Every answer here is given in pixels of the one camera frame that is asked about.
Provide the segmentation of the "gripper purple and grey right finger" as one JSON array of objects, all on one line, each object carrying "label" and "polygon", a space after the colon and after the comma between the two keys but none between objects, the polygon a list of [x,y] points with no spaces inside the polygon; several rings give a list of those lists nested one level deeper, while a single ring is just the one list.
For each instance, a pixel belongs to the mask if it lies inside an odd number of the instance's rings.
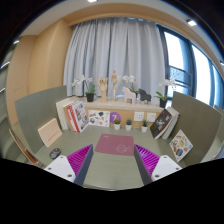
[{"label": "gripper purple and grey right finger", "polygon": [[137,144],[134,145],[134,157],[144,185],[181,170],[168,155],[158,156]]}]

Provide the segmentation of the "gripper purple and grey left finger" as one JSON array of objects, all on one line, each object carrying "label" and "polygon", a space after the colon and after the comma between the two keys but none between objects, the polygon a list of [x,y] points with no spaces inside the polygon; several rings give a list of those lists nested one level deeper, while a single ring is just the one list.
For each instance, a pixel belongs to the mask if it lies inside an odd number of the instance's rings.
[{"label": "gripper purple and grey left finger", "polygon": [[69,156],[59,155],[51,162],[48,171],[65,180],[82,186],[93,156],[93,145],[87,145]]}]

